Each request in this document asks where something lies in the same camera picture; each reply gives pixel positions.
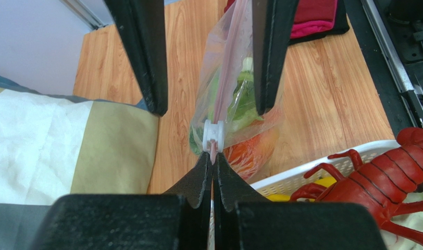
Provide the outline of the clear pink zip top bag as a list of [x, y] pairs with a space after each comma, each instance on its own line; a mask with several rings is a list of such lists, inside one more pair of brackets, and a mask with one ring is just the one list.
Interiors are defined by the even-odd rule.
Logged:
[[223, 154], [244, 180], [271, 158], [283, 117], [281, 107], [257, 112], [252, 25], [252, 2], [235, 1], [209, 32], [189, 132], [190, 149], [199, 155], [205, 122], [222, 121]]

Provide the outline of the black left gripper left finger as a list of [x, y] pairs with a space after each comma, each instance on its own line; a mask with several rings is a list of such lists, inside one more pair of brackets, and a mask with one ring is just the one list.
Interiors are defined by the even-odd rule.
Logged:
[[208, 153], [163, 194], [71, 194], [42, 221], [31, 249], [207, 249]]

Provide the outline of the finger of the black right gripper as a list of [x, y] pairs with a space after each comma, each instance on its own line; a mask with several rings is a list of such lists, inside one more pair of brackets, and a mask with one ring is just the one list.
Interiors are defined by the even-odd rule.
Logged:
[[252, 1], [254, 87], [259, 115], [275, 105], [298, 3]]
[[168, 110], [164, 1], [105, 1], [149, 112]]

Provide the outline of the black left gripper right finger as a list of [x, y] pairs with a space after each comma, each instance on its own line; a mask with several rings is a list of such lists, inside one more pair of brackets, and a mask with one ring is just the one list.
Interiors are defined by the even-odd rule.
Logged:
[[385, 249], [361, 205], [269, 201], [221, 153], [213, 170], [216, 249]]

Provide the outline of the red orange mango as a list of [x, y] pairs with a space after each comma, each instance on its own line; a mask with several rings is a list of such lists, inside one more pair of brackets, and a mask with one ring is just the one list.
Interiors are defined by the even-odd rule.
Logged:
[[242, 179], [248, 180], [271, 158], [279, 138], [279, 119], [235, 120], [229, 127], [223, 154]]

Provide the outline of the green celery stalk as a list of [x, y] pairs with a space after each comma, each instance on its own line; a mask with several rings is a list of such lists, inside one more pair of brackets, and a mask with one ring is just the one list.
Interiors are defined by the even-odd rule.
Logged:
[[[195, 155], [199, 155], [203, 151], [202, 139], [204, 122], [206, 120], [213, 121], [214, 119], [215, 99], [218, 91], [220, 69], [221, 68], [218, 67], [218, 69], [212, 73], [211, 78], [202, 84], [202, 89], [197, 95], [195, 113], [190, 122], [189, 131], [190, 149]], [[242, 71], [237, 77], [237, 85], [233, 90], [232, 101], [227, 109], [225, 142], [228, 137], [229, 127], [233, 121], [247, 119], [250, 123], [258, 118], [263, 120], [256, 111], [253, 83], [253, 58], [245, 57]]]

